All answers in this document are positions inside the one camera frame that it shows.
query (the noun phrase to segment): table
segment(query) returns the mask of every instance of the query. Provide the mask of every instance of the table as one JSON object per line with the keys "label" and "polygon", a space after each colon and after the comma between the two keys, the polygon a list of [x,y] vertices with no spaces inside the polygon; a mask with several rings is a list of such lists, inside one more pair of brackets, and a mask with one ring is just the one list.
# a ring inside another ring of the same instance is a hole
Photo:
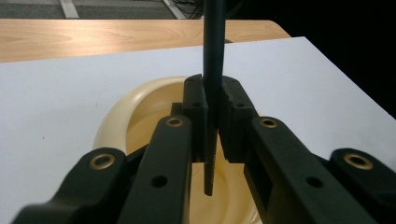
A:
{"label": "table", "polygon": [[[199,20],[0,20],[0,63],[203,44]],[[227,21],[226,39],[288,35],[273,21]]]}

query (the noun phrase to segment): white paper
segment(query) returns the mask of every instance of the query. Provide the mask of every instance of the white paper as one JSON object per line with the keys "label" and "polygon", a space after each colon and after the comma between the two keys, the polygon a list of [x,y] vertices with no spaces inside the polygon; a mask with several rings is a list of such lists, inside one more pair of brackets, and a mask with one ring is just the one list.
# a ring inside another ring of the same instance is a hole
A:
{"label": "white paper", "polygon": [[[124,94],[203,71],[202,47],[0,63],[0,223],[49,200]],[[224,75],[315,154],[366,151],[396,171],[396,121],[306,38],[227,44]]]}

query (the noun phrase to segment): black rod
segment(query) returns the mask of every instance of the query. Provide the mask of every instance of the black rod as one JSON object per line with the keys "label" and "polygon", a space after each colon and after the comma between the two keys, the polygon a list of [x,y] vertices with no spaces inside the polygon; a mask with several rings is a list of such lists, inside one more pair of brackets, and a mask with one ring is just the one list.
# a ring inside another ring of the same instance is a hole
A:
{"label": "black rod", "polygon": [[222,88],[225,44],[225,0],[205,0],[204,8],[204,87],[208,105],[205,149],[205,194],[212,195],[218,139],[218,101]]}

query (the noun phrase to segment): cream-colored bowl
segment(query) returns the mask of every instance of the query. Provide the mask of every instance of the cream-colored bowl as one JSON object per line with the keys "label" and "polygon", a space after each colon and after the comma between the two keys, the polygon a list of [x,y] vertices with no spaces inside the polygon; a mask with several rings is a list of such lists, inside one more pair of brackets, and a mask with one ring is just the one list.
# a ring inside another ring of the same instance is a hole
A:
{"label": "cream-colored bowl", "polygon": [[[150,81],[126,94],[109,111],[93,143],[93,149],[114,147],[129,155],[146,145],[159,119],[170,114],[172,103],[182,102],[186,77]],[[218,144],[213,196],[204,194],[204,167],[192,165],[190,223],[260,223],[244,178],[242,164],[224,160]]]}

